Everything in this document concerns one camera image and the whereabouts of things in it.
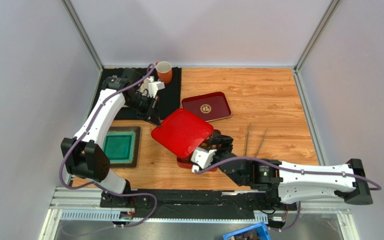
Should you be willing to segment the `red tin lid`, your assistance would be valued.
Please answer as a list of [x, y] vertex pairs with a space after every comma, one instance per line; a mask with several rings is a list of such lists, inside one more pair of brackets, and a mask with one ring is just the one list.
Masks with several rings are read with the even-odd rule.
[[190, 111], [179, 108], [151, 132], [151, 137], [176, 155], [185, 159], [214, 131], [214, 127]]

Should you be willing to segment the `metal serving tongs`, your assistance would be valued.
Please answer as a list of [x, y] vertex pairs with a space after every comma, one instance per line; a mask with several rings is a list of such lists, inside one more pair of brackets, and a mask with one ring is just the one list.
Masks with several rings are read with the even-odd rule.
[[252, 124], [248, 123], [244, 137], [243, 154], [245, 156], [253, 156], [255, 158], [258, 157], [262, 151], [268, 131], [269, 128], [265, 128], [264, 131], [259, 135], [259, 139], [257, 141], [257, 135], [252, 133]]

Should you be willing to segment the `red chocolate box with tray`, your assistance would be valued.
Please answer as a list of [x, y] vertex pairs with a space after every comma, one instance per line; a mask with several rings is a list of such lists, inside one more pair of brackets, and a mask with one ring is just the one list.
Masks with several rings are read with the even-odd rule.
[[214, 130], [187, 158], [177, 157], [177, 165], [192, 172], [209, 167], [214, 161], [217, 150], [221, 147], [220, 137], [221, 132], [218, 129]]

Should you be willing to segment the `red chocolate serving tray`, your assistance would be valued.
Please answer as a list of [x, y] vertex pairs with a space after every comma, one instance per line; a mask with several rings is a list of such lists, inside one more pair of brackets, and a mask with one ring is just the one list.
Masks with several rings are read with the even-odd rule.
[[221, 91], [186, 97], [181, 100], [181, 107], [206, 122], [222, 120], [232, 116], [227, 97]]

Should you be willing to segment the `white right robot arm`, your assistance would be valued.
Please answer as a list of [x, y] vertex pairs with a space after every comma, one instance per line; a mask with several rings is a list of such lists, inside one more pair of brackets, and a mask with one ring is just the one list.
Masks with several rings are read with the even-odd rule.
[[281, 160], [236, 156], [233, 139], [215, 131], [190, 155], [192, 172], [220, 169], [236, 185], [263, 192], [267, 203], [291, 205], [314, 199], [342, 199], [371, 205], [370, 181], [361, 159], [340, 165], [302, 165]]

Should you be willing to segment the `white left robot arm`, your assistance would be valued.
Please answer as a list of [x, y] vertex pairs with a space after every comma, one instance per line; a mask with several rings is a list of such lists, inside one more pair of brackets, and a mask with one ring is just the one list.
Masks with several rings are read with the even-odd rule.
[[124, 106], [136, 111], [137, 117], [156, 127], [162, 125], [159, 116], [158, 91], [165, 84], [155, 80], [151, 63], [146, 74], [141, 75], [134, 68], [125, 68], [121, 76], [107, 77], [102, 85], [98, 100], [80, 130], [61, 143], [63, 160], [59, 170], [88, 180], [106, 193], [114, 196], [128, 196], [128, 181], [118, 176], [110, 167], [110, 160], [102, 150], [109, 128], [120, 109]]

